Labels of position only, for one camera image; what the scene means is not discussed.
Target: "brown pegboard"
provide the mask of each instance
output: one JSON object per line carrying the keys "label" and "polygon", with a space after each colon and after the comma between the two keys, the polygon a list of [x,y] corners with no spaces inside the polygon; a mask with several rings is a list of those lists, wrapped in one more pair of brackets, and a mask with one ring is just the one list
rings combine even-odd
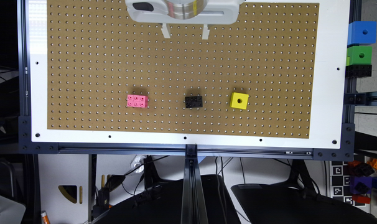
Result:
{"label": "brown pegboard", "polygon": [[[243,3],[237,22],[131,20],[124,1],[48,0],[48,129],[309,138],[319,4]],[[229,107],[249,94],[247,110]],[[127,108],[128,94],[148,108]],[[203,108],[184,97],[203,96]]]}

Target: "black cable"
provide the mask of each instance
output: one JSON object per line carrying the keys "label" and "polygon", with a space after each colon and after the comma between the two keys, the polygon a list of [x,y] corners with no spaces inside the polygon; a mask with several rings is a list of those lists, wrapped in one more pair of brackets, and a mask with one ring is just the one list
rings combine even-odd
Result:
{"label": "black cable", "polygon": [[139,184],[142,182],[142,178],[140,177],[140,180],[139,180],[139,183],[137,183],[137,186],[134,188],[134,192],[133,192],[133,199],[134,199],[134,203],[136,206],[139,206],[138,202],[137,202],[137,199],[136,199],[136,190],[137,190],[137,187],[139,186]]}
{"label": "black cable", "polygon": [[[216,164],[216,172],[215,172],[215,173],[218,175],[218,158],[217,158],[217,157],[215,158],[215,164]],[[223,203],[221,202],[219,176],[216,176],[216,179],[217,179],[217,181],[218,181],[218,195],[219,195],[219,202],[220,202],[221,210],[222,210],[222,213],[223,213],[223,218],[224,218],[224,220],[225,220],[225,224],[227,224],[227,219],[226,219],[225,209],[223,208]]]}
{"label": "black cable", "polygon": [[298,180],[303,184],[303,186],[305,185],[305,184],[303,183],[303,181],[302,181],[300,178],[298,178]]}
{"label": "black cable", "polygon": [[243,218],[245,219],[245,221],[251,223],[251,222],[250,222],[249,220],[247,220],[247,219],[245,218],[245,216],[243,216],[243,214],[241,214],[241,212],[239,212],[237,209],[236,209],[236,212],[237,212],[239,215],[241,215],[241,217],[243,217]]}
{"label": "black cable", "polygon": [[241,163],[241,171],[243,172],[244,184],[246,184],[246,182],[245,182],[245,175],[244,175],[243,161],[241,160],[241,158],[240,158],[240,163]]}
{"label": "black cable", "polygon": [[149,163],[152,163],[152,162],[158,161],[158,160],[163,159],[163,158],[166,158],[166,157],[168,157],[168,156],[162,156],[161,158],[154,159],[153,161],[145,162],[145,163],[139,165],[138,167],[134,168],[133,170],[130,170],[129,172],[127,172],[126,174],[124,174],[124,176],[127,176],[127,175],[133,173],[135,170],[137,170],[138,168],[140,168],[141,166],[143,166],[143,165],[145,165],[145,164],[149,164]]}
{"label": "black cable", "polygon": [[139,180],[139,183],[137,183],[137,186],[134,188],[134,192],[133,192],[133,197],[136,196],[136,190],[137,190],[137,187],[139,186],[139,184],[141,183],[142,180]]}
{"label": "black cable", "polygon": [[[282,164],[285,164],[285,165],[289,166],[291,169],[296,170],[296,172],[300,173],[301,175],[305,175],[305,174],[302,174],[301,172],[299,172],[299,170],[293,168],[293,167],[292,167],[291,165],[289,165],[288,163],[282,162],[282,161],[280,161],[280,160],[278,160],[278,159],[274,159],[274,160],[277,161],[277,162],[280,162],[280,163],[282,163]],[[311,178],[309,175],[305,175],[305,176],[307,176],[307,177],[313,182],[313,184],[314,184],[315,187],[317,188],[317,192],[318,192],[318,194],[320,194],[320,188],[319,188],[319,186],[317,185],[317,183],[313,180],[313,178]]]}
{"label": "black cable", "polygon": [[[223,173],[223,157],[220,157],[221,162],[221,179],[223,181],[223,185],[225,184],[225,174]],[[223,201],[225,202],[225,217],[227,218],[227,203],[226,203],[226,195],[225,195],[225,188],[223,188],[222,195],[223,195]]]}
{"label": "black cable", "polygon": [[227,161],[227,163],[222,167],[222,169],[225,168],[225,167],[227,166],[227,164],[228,164],[231,160],[233,160],[232,157],[229,159],[229,161]]}
{"label": "black cable", "polygon": [[327,163],[325,161],[324,161],[324,172],[325,172],[325,196],[328,197]]}
{"label": "black cable", "polygon": [[[155,161],[161,160],[161,159],[166,158],[166,157],[168,157],[168,156],[162,156],[162,157],[160,157],[160,158],[158,158],[158,159],[154,159],[153,161],[145,162],[145,163],[139,165],[138,167],[134,168],[133,170],[130,170],[129,172],[125,173],[124,176],[127,176],[127,175],[133,173],[135,170],[137,170],[138,168],[140,168],[141,166],[143,166],[143,165],[145,165],[145,164],[149,164],[149,163],[152,163],[152,162],[155,162]],[[133,192],[133,198],[134,198],[134,201],[135,201],[135,203],[136,203],[136,206],[137,206],[136,190],[137,190],[137,187],[139,186],[139,184],[143,181],[143,178],[144,178],[144,176],[142,175],[142,176],[140,177],[139,183],[137,183],[137,186],[135,187],[134,192]]]}
{"label": "black cable", "polygon": [[377,115],[377,113],[363,113],[363,112],[355,112],[355,114]]}
{"label": "black cable", "polygon": [[121,183],[121,185],[122,185],[122,187],[123,187],[123,189],[125,190],[125,192],[126,192],[126,193],[128,193],[128,194],[130,194],[130,195],[132,195],[132,196],[133,196],[133,194],[132,194],[132,193],[128,192],[128,191],[127,191],[127,190],[125,189],[124,183]]}

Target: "black stand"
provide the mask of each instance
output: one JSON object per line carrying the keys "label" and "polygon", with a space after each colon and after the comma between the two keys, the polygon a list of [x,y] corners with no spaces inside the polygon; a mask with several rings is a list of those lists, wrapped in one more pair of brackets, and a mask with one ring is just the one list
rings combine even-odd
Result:
{"label": "black stand", "polygon": [[294,159],[292,161],[291,173],[289,174],[288,179],[284,182],[273,184],[273,186],[295,187],[297,189],[301,189],[302,187],[298,184],[299,174],[302,174],[300,177],[302,178],[304,190],[306,191],[306,193],[316,195],[313,182],[310,179],[309,171],[307,170],[305,161],[302,159]]}
{"label": "black stand", "polygon": [[197,145],[186,145],[181,224],[208,224]]}

